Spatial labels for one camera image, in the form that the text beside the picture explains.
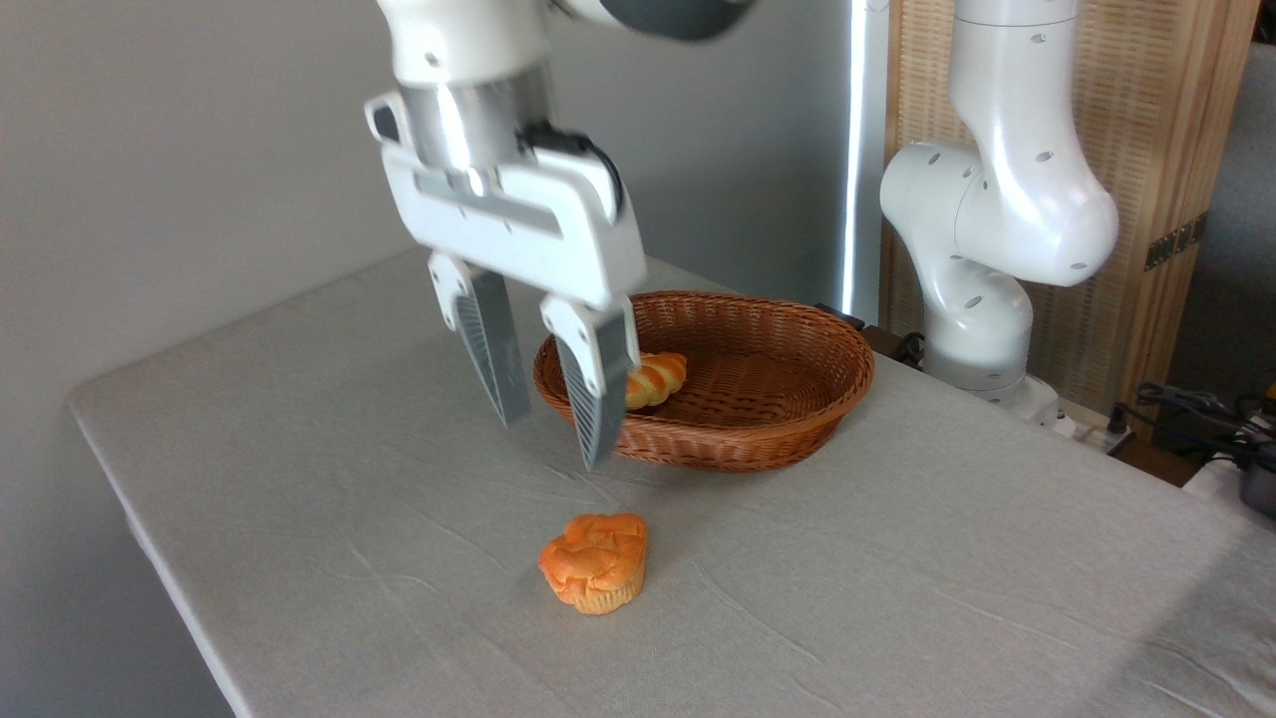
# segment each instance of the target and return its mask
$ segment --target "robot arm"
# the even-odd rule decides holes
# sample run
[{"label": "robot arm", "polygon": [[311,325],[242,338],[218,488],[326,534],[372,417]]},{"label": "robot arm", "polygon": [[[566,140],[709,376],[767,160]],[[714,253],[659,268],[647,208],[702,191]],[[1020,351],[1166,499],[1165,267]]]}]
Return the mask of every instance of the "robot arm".
[{"label": "robot arm", "polygon": [[[679,40],[726,31],[753,0],[554,0],[573,18]],[[587,467],[610,453],[638,362],[628,295],[646,274],[615,166],[550,124],[545,0],[378,0],[398,89],[365,115],[399,216],[431,247],[444,320],[500,420],[530,409],[505,277],[546,292]]]},{"label": "robot arm", "polygon": [[1044,426],[1058,397],[1026,375],[1032,307],[1016,279],[1079,283],[1118,228],[1072,117],[1082,4],[957,0],[948,91],[977,147],[910,144],[882,182],[921,279],[926,374]]}]

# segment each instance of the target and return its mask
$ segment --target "bread roll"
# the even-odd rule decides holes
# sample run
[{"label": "bread roll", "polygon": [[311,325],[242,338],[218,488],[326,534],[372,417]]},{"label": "bread roll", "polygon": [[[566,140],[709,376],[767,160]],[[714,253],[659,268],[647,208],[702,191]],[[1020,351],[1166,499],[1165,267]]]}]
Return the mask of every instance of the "bread roll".
[{"label": "bread roll", "polygon": [[686,356],[672,351],[642,353],[642,365],[629,375],[625,408],[656,407],[683,389],[686,381]]}]

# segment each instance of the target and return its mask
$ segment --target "brown wicker basket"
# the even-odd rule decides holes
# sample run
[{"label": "brown wicker basket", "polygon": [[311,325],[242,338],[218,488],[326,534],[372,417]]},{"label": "brown wicker basket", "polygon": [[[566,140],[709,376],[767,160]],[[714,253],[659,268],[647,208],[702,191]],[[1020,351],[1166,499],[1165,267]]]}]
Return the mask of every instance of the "brown wicker basket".
[{"label": "brown wicker basket", "polygon": [[[796,464],[833,436],[873,383],[873,351],[841,319],[790,301],[695,291],[633,297],[643,351],[686,355],[686,384],[630,412],[616,454],[709,472]],[[572,421],[558,346],[536,355],[536,389]]]}]

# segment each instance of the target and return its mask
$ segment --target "white tablecloth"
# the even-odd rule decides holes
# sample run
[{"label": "white tablecloth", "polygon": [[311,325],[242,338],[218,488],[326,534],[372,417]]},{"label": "white tablecloth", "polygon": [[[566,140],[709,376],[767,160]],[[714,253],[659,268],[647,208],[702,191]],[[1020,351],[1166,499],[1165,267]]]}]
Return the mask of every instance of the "white tablecloth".
[{"label": "white tablecloth", "polygon": [[[586,473],[533,404],[500,427],[416,250],[71,398],[241,715],[1276,714],[1271,533],[884,358],[767,474]],[[646,590],[581,616],[536,557],[619,511]]]}]

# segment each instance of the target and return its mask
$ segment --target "orange muffin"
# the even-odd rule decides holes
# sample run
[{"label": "orange muffin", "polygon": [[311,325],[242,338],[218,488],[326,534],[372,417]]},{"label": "orange muffin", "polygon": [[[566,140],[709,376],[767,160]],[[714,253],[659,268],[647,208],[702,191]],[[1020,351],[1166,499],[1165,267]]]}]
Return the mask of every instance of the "orange muffin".
[{"label": "orange muffin", "polygon": [[625,409],[655,407],[683,389],[686,381],[686,356],[674,351],[642,353],[642,365],[629,374]]},{"label": "orange muffin", "polygon": [[559,601],[581,613],[610,613],[642,593],[647,523],[637,514],[583,514],[545,547],[537,564]]}]

